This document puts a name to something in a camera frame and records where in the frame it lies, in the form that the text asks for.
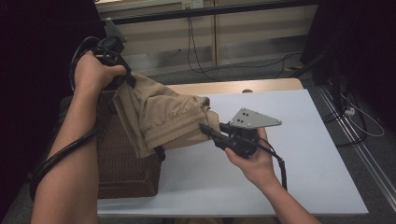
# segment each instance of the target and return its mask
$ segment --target white table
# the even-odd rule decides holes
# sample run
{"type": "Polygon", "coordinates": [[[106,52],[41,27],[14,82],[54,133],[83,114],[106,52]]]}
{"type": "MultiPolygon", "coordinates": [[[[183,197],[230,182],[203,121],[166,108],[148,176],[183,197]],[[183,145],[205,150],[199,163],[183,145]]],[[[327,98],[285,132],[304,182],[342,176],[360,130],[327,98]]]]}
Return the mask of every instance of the white table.
{"type": "MultiPolygon", "coordinates": [[[[271,91],[212,94],[220,122],[241,107],[281,119],[267,128],[269,141],[286,162],[289,192],[313,215],[368,213],[309,93],[271,91]]],[[[280,171],[276,160],[277,176],[280,171]]],[[[158,195],[98,201],[101,217],[273,216],[269,202],[233,166],[213,141],[166,151],[158,195]]]]}

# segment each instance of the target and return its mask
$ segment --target electrical outlet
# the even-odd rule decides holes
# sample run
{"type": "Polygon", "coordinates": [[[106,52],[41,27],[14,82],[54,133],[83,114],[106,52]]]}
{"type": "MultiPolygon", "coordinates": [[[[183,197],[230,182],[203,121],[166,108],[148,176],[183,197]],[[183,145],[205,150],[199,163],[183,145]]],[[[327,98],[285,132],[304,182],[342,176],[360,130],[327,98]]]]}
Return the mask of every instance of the electrical outlet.
{"type": "Polygon", "coordinates": [[[191,1],[181,2],[181,9],[188,9],[188,8],[193,8],[191,1]]]}
{"type": "Polygon", "coordinates": [[[204,0],[192,0],[192,8],[202,8],[204,7],[204,0]]]}
{"type": "Polygon", "coordinates": [[[355,115],[355,108],[353,108],[353,107],[347,107],[347,108],[346,108],[346,111],[345,111],[345,114],[346,114],[346,115],[349,115],[349,116],[354,116],[354,115],[355,115]]]}

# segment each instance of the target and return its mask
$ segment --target wicker basket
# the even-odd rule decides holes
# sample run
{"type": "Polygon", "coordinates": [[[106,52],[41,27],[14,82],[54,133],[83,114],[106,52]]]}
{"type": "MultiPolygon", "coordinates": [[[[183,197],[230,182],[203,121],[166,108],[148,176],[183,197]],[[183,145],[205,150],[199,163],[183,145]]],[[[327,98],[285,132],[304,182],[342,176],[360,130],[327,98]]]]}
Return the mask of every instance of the wicker basket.
{"type": "Polygon", "coordinates": [[[113,105],[114,93],[104,92],[97,108],[99,198],[154,196],[158,192],[161,162],[156,154],[136,157],[113,105]]]}

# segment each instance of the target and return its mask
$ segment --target folded fabric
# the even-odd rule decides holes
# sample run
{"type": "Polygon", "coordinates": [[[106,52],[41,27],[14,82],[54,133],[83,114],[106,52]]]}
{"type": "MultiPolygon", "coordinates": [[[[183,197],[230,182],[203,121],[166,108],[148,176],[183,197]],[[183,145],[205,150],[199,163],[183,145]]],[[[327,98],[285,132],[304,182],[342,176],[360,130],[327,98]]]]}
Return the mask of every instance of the folded fabric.
{"type": "Polygon", "coordinates": [[[154,148],[187,147],[210,138],[199,123],[219,131],[219,116],[207,97],[181,95],[148,77],[132,73],[136,85],[123,83],[113,97],[122,126],[138,158],[154,148]]]}

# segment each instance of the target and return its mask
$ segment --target right hand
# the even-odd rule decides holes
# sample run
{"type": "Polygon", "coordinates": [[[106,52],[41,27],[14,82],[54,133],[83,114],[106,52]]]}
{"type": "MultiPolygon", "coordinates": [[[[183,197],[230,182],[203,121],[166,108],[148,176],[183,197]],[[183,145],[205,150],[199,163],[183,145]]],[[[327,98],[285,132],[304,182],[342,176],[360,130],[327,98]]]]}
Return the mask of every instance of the right hand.
{"type": "MultiPolygon", "coordinates": [[[[260,138],[267,140],[267,133],[264,128],[257,129],[257,132],[260,138]]],[[[259,141],[259,144],[269,148],[269,146],[262,140],[259,141]]],[[[257,188],[265,189],[273,185],[280,185],[274,172],[271,154],[258,148],[249,159],[244,159],[236,155],[229,148],[226,148],[225,152],[230,162],[238,166],[244,173],[245,177],[256,185],[257,188]]]]}
{"type": "Polygon", "coordinates": [[[76,67],[76,93],[85,91],[93,95],[99,95],[114,77],[125,73],[124,66],[103,65],[94,57],[92,51],[88,51],[79,59],[76,67]]]}

